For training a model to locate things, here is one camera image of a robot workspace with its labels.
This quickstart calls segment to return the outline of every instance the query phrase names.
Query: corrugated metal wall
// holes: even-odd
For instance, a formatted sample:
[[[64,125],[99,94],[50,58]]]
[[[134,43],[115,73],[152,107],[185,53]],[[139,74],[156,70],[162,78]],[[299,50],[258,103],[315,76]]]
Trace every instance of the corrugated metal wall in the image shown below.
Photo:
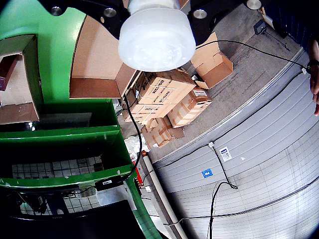
[[[232,159],[220,159],[238,190],[223,185],[215,215],[235,213],[285,196],[319,175],[319,122],[313,116],[309,76],[301,74],[267,105],[215,141]],[[180,217],[208,216],[212,191],[224,181],[216,154],[204,146],[166,166],[155,164],[167,196]],[[210,168],[213,176],[204,178]],[[306,238],[319,222],[319,184],[269,207],[247,214],[215,218],[213,238]],[[209,218],[183,220],[192,238],[206,238]]]

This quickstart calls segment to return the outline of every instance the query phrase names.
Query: green machine frame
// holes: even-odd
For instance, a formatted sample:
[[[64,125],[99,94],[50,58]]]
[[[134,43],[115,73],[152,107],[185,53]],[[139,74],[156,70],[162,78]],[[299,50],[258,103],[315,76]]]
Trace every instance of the green machine frame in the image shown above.
[[[1,178],[0,186],[50,188],[67,185],[94,185],[94,182],[116,175],[127,175],[133,165],[124,144],[120,126],[110,99],[69,99],[69,82],[74,49],[85,14],[72,8],[61,16],[50,15],[37,0],[11,0],[0,15],[0,40],[34,34],[43,107],[41,114],[91,112],[90,127],[0,133],[0,147],[10,150],[24,146],[85,145],[99,143],[105,156],[105,170],[88,174],[44,179]],[[1,163],[8,163],[1,157]],[[134,173],[127,181],[137,210],[133,211],[147,239],[160,239],[134,183]]]

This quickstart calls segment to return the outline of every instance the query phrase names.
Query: metal screw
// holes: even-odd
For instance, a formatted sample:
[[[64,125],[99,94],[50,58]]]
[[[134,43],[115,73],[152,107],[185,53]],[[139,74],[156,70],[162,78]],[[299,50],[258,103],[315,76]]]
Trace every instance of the metal screw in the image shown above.
[[[59,6],[54,6],[53,8],[51,8],[51,14],[53,16],[60,16],[62,14],[62,9]]]
[[[104,10],[103,14],[106,17],[114,17],[116,15],[116,11],[115,11],[115,9],[109,7],[109,8]]]
[[[204,11],[203,9],[198,9],[193,13],[193,15],[197,19],[204,19],[205,17],[207,17],[207,12]]]

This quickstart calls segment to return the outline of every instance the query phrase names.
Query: open cardboard box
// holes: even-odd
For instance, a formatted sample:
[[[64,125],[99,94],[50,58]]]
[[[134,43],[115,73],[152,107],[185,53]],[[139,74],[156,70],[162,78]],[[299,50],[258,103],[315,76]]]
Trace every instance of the open cardboard box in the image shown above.
[[[0,91],[0,124],[38,121],[43,104],[35,35],[0,41],[0,60],[19,55],[5,91]]]
[[[120,98],[136,74],[121,61],[118,40],[87,16],[74,54],[70,98]]]
[[[216,33],[213,32],[200,46],[216,40]],[[220,51],[218,42],[197,49],[190,61],[202,78],[202,81],[195,82],[204,89],[213,88],[234,72],[233,63]]]

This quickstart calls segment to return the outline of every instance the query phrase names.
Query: white pipe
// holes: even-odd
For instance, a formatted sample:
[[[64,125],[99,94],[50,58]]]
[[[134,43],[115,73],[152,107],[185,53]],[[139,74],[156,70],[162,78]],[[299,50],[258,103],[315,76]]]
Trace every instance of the white pipe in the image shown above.
[[[152,179],[152,181],[154,183],[156,191],[159,194],[159,197],[160,197],[160,199],[161,199],[161,201],[162,201],[162,203],[163,203],[163,205],[164,205],[164,207],[165,207],[165,209],[166,209],[171,221],[173,222],[176,230],[178,231],[179,236],[182,239],[187,239],[187,236],[186,236],[183,228],[181,227],[180,223],[178,222],[178,219],[177,219],[173,209],[170,206],[170,203],[169,203],[169,201],[168,201],[168,199],[166,197],[166,194],[165,194],[163,188],[161,187],[160,181],[159,181],[158,177],[156,176],[156,173],[154,172],[154,169],[153,169],[152,163],[150,161],[150,158],[148,156],[144,156],[143,159],[144,159],[145,165],[146,165],[146,167],[148,169],[148,172],[150,174],[150,177],[151,177],[151,179]]]

